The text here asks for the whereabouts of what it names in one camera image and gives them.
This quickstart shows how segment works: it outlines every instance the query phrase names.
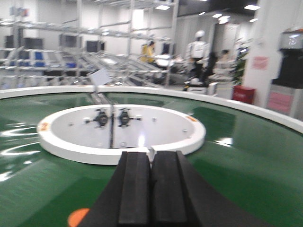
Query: metal frame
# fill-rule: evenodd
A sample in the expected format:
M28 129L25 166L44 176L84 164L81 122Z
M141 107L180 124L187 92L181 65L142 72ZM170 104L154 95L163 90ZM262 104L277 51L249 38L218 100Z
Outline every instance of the metal frame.
M100 67L106 67L109 69L111 72L114 72L114 67L111 67L110 65L104 65L100 63L100 61L96 60L95 58L97 55L94 55L93 57L87 56L86 53L82 53L81 50L81 41L80 41L80 35L81 34L90 34L90 35L98 35L99 39L101 39L103 36L112 36L112 37L126 37L128 38L127 42L127 56L130 57L132 54L130 53L131 51L131 40L132 39L143 39L143 40L155 40L155 41L163 41L163 42L170 42L172 43L175 40L175 31L176 31L176 22L177 22L177 13L178 13L178 0L177 2L175 1L174 3L171 3L170 0L167 1L158 1L158 0L146 0L146 1L138 1L138 0L100 0L96 1L100 3L99 5L99 28L98 29L90 29L90 28L85 28L81 27L81 15L82 15L82 0L76 0L77 2L77 18L71 21L64 21L64 10L66 8L66 0L62 0L61 2L61 24L50 24L50 23L43 23L43 22L29 22L29 21L22 21L22 18L18 18L18 12L17 12L17 0L13 1L14 4L14 19L13 20L7 20L7 19L2 19L0 20L0 26L8 26L8 27L13 27L14 31L14 46L17 47L18 45L18 28L23 28L23 29L39 29L39 30L48 30L48 31L61 31L63 34L65 33L74 33L77 35L77 47L78 50L74 50L75 52L72 53L72 55L75 57L76 63L77 63L77 68L65 68L65 67L33 67L33 66L19 66L19 62L21 61L31 61L32 65L34 65L37 61L42 61L42 60L35 60L32 58L32 60L24 60L24 59L18 59L19 56L19 51L23 50L23 48L18 49L18 48L13 48L10 49L10 56L7 59L0 59L0 61L5 61L5 64L3 65L2 68L6 70L15 70L16 76L21 76L20 72L21 71L39 71L39 70L61 70L62 75L64 76L64 72L67 70L70 71L76 71L77 77L80 77L80 72L82 70L95 70L95 69L100 69ZM125 22L119 22L115 24L110 24L110 25L102 25L101 24L101 10L102 4L107 4L110 6L119 6L119 7L127 7L129 9L129 19L128 21ZM158 6L158 5L168 5L168 6L174 6L174 11L173 11L173 19L172 19L172 26L157 26L157 27L151 27L151 17L152 17L152 7ZM146 9L149 8L149 21L148 21L148 27L147 28L142 28L142 29L133 29L133 11L135 8L140 8L140 9ZM69 26L68 23L72 21L77 21L77 26ZM109 29L103 29L107 26L117 26L117 25L129 25L128 26L128 32L120 32L120 31L115 31L115 30L109 30ZM156 30L156 29L165 29L165 28L171 28L171 35L172 39L167 38L167 37L154 37L150 35L151 30ZM136 34L134 31L147 31L147 35L142 35L142 34ZM42 52L43 55L45 55L44 62L46 65L51 65L50 59L48 57L48 52L54 52L57 59L59 59L59 62L61 63L61 66L64 65L64 61L62 58L62 53L63 52L68 52L71 50L64 50L62 52L55 52L55 51L48 51L48 50L25 50L25 51L31 51L32 55L34 51L39 51ZM116 61L119 61L121 64L121 60L124 60L124 65L125 63L129 64L129 67L127 67L126 70L124 70L124 73L127 74L130 78L135 79L137 78L138 75L134 75L135 73L139 73L142 75L145 75L147 73L159 73L161 72L160 69L154 68L153 66L149 64L145 64L144 62L134 62L134 59L131 58L119 58L115 57L114 55L110 56L111 59L115 59ZM15 66L10 66L10 63L15 60ZM166 87L169 84L169 70L165 71L167 73L167 79L166 79ZM146 81L146 84L151 84L148 82L149 76L147 78L140 79L139 81Z

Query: ceiling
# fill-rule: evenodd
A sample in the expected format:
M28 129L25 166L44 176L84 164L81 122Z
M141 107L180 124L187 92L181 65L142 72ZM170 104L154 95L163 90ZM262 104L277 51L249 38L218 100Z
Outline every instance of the ceiling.
M194 15L201 12L235 13L253 17L255 11L244 9L247 5L257 5L258 0L179 0L178 16Z

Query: vending machine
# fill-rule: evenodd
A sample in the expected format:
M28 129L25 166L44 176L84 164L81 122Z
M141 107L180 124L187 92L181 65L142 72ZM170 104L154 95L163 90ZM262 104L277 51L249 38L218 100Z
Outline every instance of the vending machine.
M279 77L272 80L267 109L303 121L303 31L284 32Z

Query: black clamp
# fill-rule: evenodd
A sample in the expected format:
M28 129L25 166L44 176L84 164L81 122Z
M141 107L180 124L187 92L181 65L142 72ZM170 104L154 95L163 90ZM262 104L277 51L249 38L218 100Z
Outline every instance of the black clamp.
M94 122L98 122L99 127L104 127L108 122L108 116L101 109L97 109L99 111L98 115L93 119Z
M119 127L122 127L122 128L128 127L129 126L128 125L129 121L134 119L133 117L129 117L129 115L128 115L128 111L130 109L123 108L123 109L120 109L120 110L122 110L122 112L121 112L120 116L118 117L119 121L120 121Z

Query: white wall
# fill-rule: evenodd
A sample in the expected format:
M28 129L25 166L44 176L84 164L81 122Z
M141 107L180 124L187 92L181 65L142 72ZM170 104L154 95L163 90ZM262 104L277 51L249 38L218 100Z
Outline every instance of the white wall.
M37 21L37 2L38 0L24 0L23 6L18 5L17 7L24 7L29 9L29 16L24 17L24 21ZM4 19L13 19L13 16L9 15L9 8L13 6L12 0L1 0L0 1L0 18ZM5 36L12 35L12 28L10 27L0 27L0 46L4 46L5 43ZM35 30L26 30L24 32L24 37L37 37L38 33Z
M254 36L244 74L243 85L257 89L254 104L265 107L270 84L279 74L282 54L279 38L293 25L303 27L302 0L260 0L258 21L254 22ZM252 67L255 57L268 57L266 70Z
M9 6L11 5L10 0L1 0L5 2L5 7L0 7L0 13L5 18L9 18ZM57 23L60 24L63 21L73 20L77 17L77 4L76 1L66 2L65 11L62 14L61 0L24 0L24 7L30 8L30 17L26 20ZM99 15L99 6L94 2L83 1L83 12L81 18L81 26L97 28L99 24L107 25L129 19L129 10L119 7L110 7L101 5L101 11ZM151 27L155 26L171 26L172 24L173 8L168 10L157 10L153 9ZM212 15L203 15L201 17L189 16L179 17L177 20L176 29L176 54L184 56L186 46L189 42L194 41L195 33L197 30L205 30L205 40L209 43L213 40L214 24L218 22L217 19L212 18ZM233 21L238 23L243 21L243 18L239 16L232 16ZM148 11L144 11L144 27L148 26ZM68 25L75 26L77 22L68 23ZM107 29L128 31L128 25L121 26L110 26ZM0 34L0 42L3 40L4 35L10 34L10 28L0 28L4 31ZM46 49L57 50L59 45L59 34L60 32L50 32L42 30L29 30L25 31L27 37L41 37L44 39ZM150 34L155 34L157 37L172 37L171 29L159 29L152 30ZM240 36L248 37L250 35L250 24L244 23L241 25ZM87 40L98 40L98 35L82 35L82 46L85 47ZM127 38L114 38L114 37L102 37L106 41L106 49L111 53L126 53L127 52ZM141 45L146 43L146 40L131 40L131 53L140 53ZM162 51L162 43L156 42L156 53L159 54Z

